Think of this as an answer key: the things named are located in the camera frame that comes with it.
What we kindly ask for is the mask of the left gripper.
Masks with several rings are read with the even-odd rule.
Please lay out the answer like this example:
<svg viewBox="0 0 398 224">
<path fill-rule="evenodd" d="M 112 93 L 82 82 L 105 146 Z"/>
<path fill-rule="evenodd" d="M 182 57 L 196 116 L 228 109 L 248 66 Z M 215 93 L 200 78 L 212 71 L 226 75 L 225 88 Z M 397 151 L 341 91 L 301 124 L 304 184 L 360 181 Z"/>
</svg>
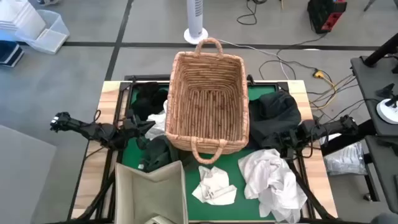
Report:
<svg viewBox="0 0 398 224">
<path fill-rule="evenodd" d="M 155 121 L 140 121 L 135 116 L 126 118 L 123 121 L 123 131 L 125 145 L 131 138 L 136 138 L 137 147 L 140 150 L 145 150 L 149 140 L 142 136 L 141 131 L 148 131 L 155 125 Z"/>
</svg>

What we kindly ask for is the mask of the white shirt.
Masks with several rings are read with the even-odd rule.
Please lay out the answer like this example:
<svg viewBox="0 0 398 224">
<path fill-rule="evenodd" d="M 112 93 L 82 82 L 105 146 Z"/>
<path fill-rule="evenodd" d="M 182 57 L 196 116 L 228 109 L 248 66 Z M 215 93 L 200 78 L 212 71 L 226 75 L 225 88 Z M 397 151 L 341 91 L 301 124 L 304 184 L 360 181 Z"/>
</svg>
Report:
<svg viewBox="0 0 398 224">
<path fill-rule="evenodd" d="M 165 100 L 163 104 L 163 110 L 159 114 L 151 114 L 149 115 L 147 121 L 154 121 L 155 125 L 151 127 L 148 132 L 145 133 L 145 138 L 149 140 L 153 140 L 157 136 L 161 136 L 165 134 L 165 120 L 167 115 L 167 103 Z"/>
</svg>

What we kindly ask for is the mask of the dark green garment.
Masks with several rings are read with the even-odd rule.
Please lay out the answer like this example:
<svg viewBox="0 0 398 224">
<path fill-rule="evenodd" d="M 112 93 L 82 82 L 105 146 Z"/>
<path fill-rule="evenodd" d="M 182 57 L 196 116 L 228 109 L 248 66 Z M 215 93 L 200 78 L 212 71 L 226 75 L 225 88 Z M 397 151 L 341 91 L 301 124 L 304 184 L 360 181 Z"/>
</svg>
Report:
<svg viewBox="0 0 398 224">
<path fill-rule="evenodd" d="M 176 148 L 166 136 L 157 136 L 143 147 L 141 169 L 152 172 L 175 161 L 181 161 L 185 170 L 198 167 L 198 162 L 191 152 Z"/>
</svg>

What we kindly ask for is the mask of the large black garment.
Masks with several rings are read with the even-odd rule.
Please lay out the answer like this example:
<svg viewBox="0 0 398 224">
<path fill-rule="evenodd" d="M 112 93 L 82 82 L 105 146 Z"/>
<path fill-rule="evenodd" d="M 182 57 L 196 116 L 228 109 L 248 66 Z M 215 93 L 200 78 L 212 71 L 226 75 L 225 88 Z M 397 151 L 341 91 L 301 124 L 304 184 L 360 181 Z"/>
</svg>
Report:
<svg viewBox="0 0 398 224">
<path fill-rule="evenodd" d="M 261 95 L 249 102 L 249 142 L 248 149 L 269 149 L 259 145 L 264 137 L 262 131 L 267 126 L 280 129 L 299 125 L 302 120 L 297 103 L 290 94 L 278 91 Z"/>
</svg>

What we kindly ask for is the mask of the large white garment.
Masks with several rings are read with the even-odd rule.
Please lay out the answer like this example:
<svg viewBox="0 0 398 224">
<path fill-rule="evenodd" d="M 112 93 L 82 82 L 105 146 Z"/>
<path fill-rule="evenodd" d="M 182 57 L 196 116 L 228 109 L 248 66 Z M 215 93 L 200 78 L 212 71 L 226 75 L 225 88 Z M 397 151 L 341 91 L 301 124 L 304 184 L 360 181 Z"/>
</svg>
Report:
<svg viewBox="0 0 398 224">
<path fill-rule="evenodd" d="M 278 222 L 296 224 L 307 196 L 288 163 L 275 149 L 262 149 L 238 160 L 245 180 L 246 199 L 258 199 L 259 215 L 273 215 Z"/>
</svg>

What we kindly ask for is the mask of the small white garment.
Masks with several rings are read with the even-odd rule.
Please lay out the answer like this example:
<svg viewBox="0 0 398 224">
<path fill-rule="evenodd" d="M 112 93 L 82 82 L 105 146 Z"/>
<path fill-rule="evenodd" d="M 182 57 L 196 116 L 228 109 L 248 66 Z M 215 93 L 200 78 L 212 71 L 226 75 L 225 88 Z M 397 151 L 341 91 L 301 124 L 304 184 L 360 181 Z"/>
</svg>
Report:
<svg viewBox="0 0 398 224">
<path fill-rule="evenodd" d="M 192 192 L 192 195 L 201 203 L 210 205 L 231 205 L 234 203 L 237 188 L 229 183 L 228 173 L 220 168 L 208 169 L 204 166 L 198 167 L 200 183 Z"/>
</svg>

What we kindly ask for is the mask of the beige fabric storage bin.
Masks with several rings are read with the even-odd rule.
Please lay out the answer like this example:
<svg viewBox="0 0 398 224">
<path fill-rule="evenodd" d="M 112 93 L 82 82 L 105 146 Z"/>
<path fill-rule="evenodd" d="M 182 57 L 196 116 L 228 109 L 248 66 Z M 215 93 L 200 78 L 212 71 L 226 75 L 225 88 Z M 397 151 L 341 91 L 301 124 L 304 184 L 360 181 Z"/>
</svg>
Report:
<svg viewBox="0 0 398 224">
<path fill-rule="evenodd" d="M 115 224 L 145 224 L 161 216 L 189 224 L 185 172 L 180 161 L 145 173 L 117 164 Z"/>
</svg>

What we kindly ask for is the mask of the black diagonal support bar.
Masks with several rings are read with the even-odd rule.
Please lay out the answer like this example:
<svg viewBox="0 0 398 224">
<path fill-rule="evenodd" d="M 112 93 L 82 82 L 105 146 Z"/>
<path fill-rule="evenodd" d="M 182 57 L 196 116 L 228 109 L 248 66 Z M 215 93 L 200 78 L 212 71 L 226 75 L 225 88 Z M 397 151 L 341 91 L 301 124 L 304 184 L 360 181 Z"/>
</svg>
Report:
<svg viewBox="0 0 398 224">
<path fill-rule="evenodd" d="M 371 120 L 367 120 L 358 126 L 358 130 L 354 134 L 342 134 L 330 140 L 328 144 L 322 145 L 322 155 L 327 156 L 364 139 L 365 136 L 374 136 L 376 134 L 377 132 L 373 122 Z"/>
</svg>

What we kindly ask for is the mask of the clear plastic bag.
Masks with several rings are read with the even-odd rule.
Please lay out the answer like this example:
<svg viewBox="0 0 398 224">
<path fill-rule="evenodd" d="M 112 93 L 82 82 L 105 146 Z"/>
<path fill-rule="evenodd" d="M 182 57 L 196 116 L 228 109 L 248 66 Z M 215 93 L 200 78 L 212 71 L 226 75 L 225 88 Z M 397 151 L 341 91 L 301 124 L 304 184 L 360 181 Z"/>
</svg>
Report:
<svg viewBox="0 0 398 224">
<path fill-rule="evenodd" d="M 346 146 L 339 151 L 323 156 L 329 176 L 356 174 L 366 175 L 363 145 L 361 141 Z"/>
</svg>

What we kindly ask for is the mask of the green table mat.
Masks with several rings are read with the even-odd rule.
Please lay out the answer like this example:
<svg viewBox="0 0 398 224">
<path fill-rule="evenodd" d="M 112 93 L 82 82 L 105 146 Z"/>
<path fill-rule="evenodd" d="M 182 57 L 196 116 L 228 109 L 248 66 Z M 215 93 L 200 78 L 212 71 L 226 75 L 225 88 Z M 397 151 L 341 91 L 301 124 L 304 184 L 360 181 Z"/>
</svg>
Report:
<svg viewBox="0 0 398 224">
<path fill-rule="evenodd" d="M 279 88 L 277 83 L 260 83 L 248 87 L 250 100 L 255 100 L 261 95 L 273 93 Z M 241 151 L 222 155 L 214 163 L 228 173 L 229 183 L 237 188 L 235 201 L 231 205 L 210 205 L 201 203 L 196 199 L 192 192 L 200 182 L 198 168 L 189 168 L 185 171 L 185 183 L 187 191 L 188 219 L 190 222 L 275 222 L 275 218 L 270 213 L 267 217 L 261 218 L 259 215 L 258 199 L 246 199 L 244 188 L 246 183 L 238 167 L 238 159 L 254 152 L 253 149 L 242 149 Z M 122 164 L 132 168 L 138 168 L 141 163 L 142 151 L 136 144 L 136 139 L 130 139 L 127 148 L 124 150 Z"/>
</svg>

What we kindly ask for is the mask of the black side table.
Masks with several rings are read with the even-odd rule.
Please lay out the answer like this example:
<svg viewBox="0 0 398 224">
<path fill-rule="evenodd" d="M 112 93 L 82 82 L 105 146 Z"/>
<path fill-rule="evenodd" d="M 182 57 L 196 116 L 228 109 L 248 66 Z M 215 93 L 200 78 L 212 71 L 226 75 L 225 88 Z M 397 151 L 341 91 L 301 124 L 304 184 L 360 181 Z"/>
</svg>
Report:
<svg viewBox="0 0 398 224">
<path fill-rule="evenodd" d="M 398 96 L 398 74 L 392 73 L 398 61 L 382 58 L 368 67 L 361 58 L 352 58 L 351 64 L 376 132 L 365 141 L 389 210 L 398 214 L 398 124 L 387 123 L 376 111 L 377 104 L 385 99 L 376 95 L 378 90 L 393 83 L 393 94 Z"/>
</svg>

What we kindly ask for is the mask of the grey panel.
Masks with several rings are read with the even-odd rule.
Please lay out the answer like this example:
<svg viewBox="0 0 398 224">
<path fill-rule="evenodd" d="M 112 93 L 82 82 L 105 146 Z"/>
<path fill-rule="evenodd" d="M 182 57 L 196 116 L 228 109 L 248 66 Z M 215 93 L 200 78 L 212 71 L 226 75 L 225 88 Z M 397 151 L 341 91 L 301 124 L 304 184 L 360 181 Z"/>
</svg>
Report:
<svg viewBox="0 0 398 224">
<path fill-rule="evenodd" d="M 0 224 L 30 224 L 57 148 L 0 125 Z"/>
</svg>

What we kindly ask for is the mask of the black pole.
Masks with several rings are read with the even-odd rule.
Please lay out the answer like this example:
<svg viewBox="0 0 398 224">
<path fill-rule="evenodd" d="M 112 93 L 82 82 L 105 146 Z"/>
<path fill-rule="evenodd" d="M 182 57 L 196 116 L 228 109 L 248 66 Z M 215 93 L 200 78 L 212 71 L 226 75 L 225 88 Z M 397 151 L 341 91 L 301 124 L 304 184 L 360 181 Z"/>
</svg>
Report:
<svg viewBox="0 0 398 224">
<path fill-rule="evenodd" d="M 363 63 L 368 67 L 372 67 L 384 56 L 396 53 L 398 53 L 398 33 L 381 45 L 370 56 L 363 59 Z"/>
</svg>

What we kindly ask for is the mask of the blue and white box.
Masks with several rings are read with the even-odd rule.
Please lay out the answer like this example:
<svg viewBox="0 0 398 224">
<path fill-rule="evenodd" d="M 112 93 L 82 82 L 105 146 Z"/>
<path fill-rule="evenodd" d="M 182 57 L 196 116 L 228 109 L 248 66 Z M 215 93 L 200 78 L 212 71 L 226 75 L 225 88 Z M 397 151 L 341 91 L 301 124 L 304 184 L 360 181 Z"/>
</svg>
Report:
<svg viewBox="0 0 398 224">
<path fill-rule="evenodd" d="M 17 42 L 0 40 L 0 66 L 15 67 L 24 55 Z"/>
</svg>

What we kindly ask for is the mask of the black metal table frame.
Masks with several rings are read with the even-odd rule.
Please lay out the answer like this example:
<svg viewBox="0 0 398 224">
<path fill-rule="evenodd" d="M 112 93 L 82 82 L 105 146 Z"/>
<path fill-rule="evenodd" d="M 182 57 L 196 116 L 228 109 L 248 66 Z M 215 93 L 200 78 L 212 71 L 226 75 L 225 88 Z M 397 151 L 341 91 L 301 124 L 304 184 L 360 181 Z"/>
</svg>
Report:
<svg viewBox="0 0 398 224">
<path fill-rule="evenodd" d="M 99 121 L 101 123 L 121 122 L 134 98 L 133 85 L 144 82 L 168 83 L 169 79 L 169 75 L 128 75 L 123 81 L 105 81 L 98 105 L 98 109 L 101 110 Z M 295 98 L 302 118 L 313 117 L 302 80 L 260 80 L 255 78 L 254 83 L 263 86 L 275 85 L 278 89 L 288 90 Z M 122 152 L 108 152 L 106 149 L 100 149 L 100 145 L 93 141 L 88 143 L 86 155 L 88 158 L 82 163 L 68 220 L 78 218 L 84 213 L 100 188 L 108 180 L 108 176 L 114 170 L 114 164 L 121 162 L 124 156 Z M 337 217 L 335 201 L 321 151 L 314 149 L 311 158 L 300 159 L 295 166 L 300 174 L 305 176 L 310 190 L 325 210 L 330 215 Z"/>
</svg>

